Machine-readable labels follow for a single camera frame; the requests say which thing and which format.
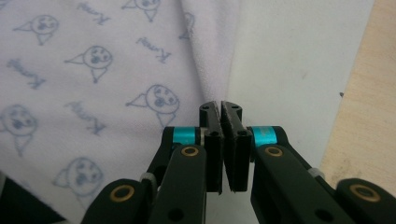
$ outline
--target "cartoon seal print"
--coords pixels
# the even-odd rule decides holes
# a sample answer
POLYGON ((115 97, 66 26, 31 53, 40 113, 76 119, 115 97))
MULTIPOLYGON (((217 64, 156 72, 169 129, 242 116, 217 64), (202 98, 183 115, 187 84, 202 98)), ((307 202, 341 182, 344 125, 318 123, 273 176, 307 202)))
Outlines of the cartoon seal print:
POLYGON ((93 194, 103 182, 103 173, 91 160, 79 157, 56 176, 53 185, 71 189, 84 208, 88 208, 93 194))
POLYGON ((99 79, 107 72, 107 68, 113 62, 113 56, 107 49, 101 46, 92 46, 84 53, 79 54, 77 57, 64 62, 84 64, 91 68, 93 83, 97 83, 99 79))
POLYGON ((156 112, 157 118, 163 127, 167 126, 176 116, 180 105, 177 96, 163 85, 153 85, 146 93, 127 103, 126 106, 148 107, 156 112))
POLYGON ((50 15, 40 15, 15 28, 14 31, 33 32, 37 36, 38 44, 44 45, 49 41, 59 27, 59 22, 50 15))
POLYGON ((14 144, 19 156, 23 155, 36 129, 37 120, 22 105, 8 106, 0 115, 0 132, 9 132, 14 136, 14 144))
POLYGON ((0 0, 0 10, 7 5, 11 0, 0 0))
POLYGON ((190 12, 184 13, 184 17, 186 19, 187 29, 186 31, 180 35, 179 39, 190 39, 190 36, 193 35, 193 28, 195 24, 195 17, 190 12))
POLYGON ((155 18, 155 15, 157 15, 160 3, 160 0, 130 0, 122 7, 122 9, 139 8, 145 12, 148 21, 152 22, 155 18))

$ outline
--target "wooden table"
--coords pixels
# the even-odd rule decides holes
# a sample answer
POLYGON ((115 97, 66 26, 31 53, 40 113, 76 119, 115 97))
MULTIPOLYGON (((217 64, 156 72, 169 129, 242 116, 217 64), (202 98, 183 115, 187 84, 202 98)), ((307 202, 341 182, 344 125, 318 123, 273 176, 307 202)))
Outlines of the wooden table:
POLYGON ((396 1, 376 0, 321 164, 396 196, 396 1))

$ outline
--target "fabric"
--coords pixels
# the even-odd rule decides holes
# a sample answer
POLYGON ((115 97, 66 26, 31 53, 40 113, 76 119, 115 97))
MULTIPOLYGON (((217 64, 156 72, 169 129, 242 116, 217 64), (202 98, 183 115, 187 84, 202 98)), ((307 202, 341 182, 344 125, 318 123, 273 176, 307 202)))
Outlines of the fabric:
POLYGON ((71 222, 228 88, 239 3, 0 1, 0 170, 71 222))

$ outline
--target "wooden surface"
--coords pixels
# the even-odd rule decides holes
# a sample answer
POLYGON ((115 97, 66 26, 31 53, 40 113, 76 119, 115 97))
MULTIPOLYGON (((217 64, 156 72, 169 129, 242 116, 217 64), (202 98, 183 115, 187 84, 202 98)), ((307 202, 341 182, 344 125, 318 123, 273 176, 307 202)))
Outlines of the wooden surface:
POLYGON ((366 179, 396 196, 396 1, 376 0, 329 145, 326 180, 366 179))

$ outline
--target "white cloth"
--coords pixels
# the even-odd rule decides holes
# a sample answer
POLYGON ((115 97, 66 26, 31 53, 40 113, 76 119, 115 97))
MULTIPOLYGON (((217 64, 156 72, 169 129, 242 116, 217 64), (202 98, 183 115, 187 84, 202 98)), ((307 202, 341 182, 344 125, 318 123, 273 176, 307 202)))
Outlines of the white cloth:
POLYGON ((238 1, 0 1, 0 170, 79 223, 226 97, 238 1))

